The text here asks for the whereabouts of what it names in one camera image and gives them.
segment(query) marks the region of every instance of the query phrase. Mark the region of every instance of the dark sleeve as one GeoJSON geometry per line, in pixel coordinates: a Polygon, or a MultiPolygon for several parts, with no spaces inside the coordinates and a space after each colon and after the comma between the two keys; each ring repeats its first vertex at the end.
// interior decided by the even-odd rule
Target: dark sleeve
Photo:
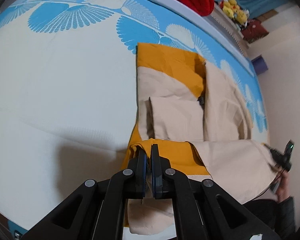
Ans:
{"type": "Polygon", "coordinates": [[[289,197],[277,205],[274,230],[283,240],[295,233],[293,197],[289,197]]]}

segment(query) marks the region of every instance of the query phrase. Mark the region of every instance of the silver screw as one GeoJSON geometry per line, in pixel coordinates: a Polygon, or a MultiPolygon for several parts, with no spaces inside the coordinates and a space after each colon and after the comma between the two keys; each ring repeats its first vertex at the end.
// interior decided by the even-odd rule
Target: silver screw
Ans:
{"type": "Polygon", "coordinates": [[[176,173],[176,171],[172,168],[166,169],[166,174],[168,174],[168,175],[173,175],[175,173],[176,173]]]}
{"type": "Polygon", "coordinates": [[[125,169],[122,173],[123,173],[124,175],[126,175],[126,176],[129,176],[129,175],[131,175],[131,174],[133,173],[133,171],[130,170],[130,169],[125,169]]]}
{"type": "Polygon", "coordinates": [[[211,179],[205,179],[203,181],[203,185],[205,185],[206,187],[212,187],[213,186],[213,181],[211,179]]]}
{"type": "Polygon", "coordinates": [[[94,184],[95,184],[95,182],[94,182],[94,180],[93,179],[88,179],[88,180],[86,180],[86,182],[84,183],[87,187],[92,187],[94,184]]]}

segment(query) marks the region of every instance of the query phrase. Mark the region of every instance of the person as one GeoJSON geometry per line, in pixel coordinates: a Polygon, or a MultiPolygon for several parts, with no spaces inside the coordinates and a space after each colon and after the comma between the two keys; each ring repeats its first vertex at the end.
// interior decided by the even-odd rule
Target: person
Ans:
{"type": "Polygon", "coordinates": [[[275,192],[277,201],[258,199],[245,203],[243,206],[268,225],[282,240],[291,239],[296,231],[294,200],[289,191],[289,174],[283,171],[276,178],[279,187],[275,192]]]}

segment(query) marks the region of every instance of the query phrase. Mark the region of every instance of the white wall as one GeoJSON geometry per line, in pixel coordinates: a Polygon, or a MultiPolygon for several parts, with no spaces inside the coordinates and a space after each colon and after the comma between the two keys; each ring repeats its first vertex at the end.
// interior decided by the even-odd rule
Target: white wall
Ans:
{"type": "Polygon", "coordinates": [[[267,110],[271,145],[283,151],[289,139],[295,142],[290,189],[295,197],[296,223],[300,226],[300,10],[294,7],[282,13],[277,15],[278,21],[289,14],[299,17],[285,24],[280,22],[268,36],[253,43],[248,54],[250,58],[261,54],[269,67],[259,76],[259,83],[267,110]]]}

